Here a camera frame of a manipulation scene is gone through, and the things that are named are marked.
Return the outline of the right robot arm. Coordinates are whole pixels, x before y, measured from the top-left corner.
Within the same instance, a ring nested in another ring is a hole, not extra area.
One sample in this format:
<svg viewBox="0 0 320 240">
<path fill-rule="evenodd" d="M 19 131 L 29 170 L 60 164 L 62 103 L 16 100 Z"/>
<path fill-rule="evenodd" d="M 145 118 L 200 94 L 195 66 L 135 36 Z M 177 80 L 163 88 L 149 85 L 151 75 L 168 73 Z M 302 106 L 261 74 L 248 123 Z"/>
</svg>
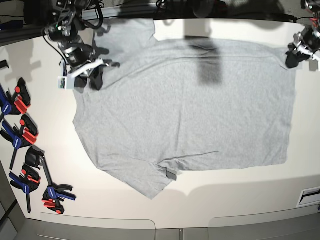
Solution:
<svg viewBox="0 0 320 240">
<path fill-rule="evenodd" d="M 95 5 L 98 24 L 83 19 L 83 11 Z M 98 0 L 58 0 L 52 10 L 52 18 L 43 29 L 43 36 L 57 43 L 56 50 L 61 56 L 59 63 L 60 89 L 83 89 L 89 87 L 99 91 L 103 87 L 105 68 L 119 67 L 112 60 L 100 58 L 98 48 L 86 44 L 79 35 L 86 29 L 99 30 L 104 22 L 102 8 Z"/>
</svg>

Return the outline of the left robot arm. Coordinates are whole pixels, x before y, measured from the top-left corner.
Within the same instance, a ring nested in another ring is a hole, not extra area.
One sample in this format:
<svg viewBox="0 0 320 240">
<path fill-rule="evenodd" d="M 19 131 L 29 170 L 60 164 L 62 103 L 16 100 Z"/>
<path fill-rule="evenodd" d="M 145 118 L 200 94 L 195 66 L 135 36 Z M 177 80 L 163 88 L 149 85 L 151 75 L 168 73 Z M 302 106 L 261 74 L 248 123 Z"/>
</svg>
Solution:
<svg viewBox="0 0 320 240">
<path fill-rule="evenodd" d="M 320 1 L 301 0 L 300 5 L 302 9 L 312 13 L 312 17 L 309 17 L 312 24 L 295 33 L 293 42 L 288 45 L 285 65 L 289 69 L 296 68 L 307 60 L 320 63 Z"/>
</svg>

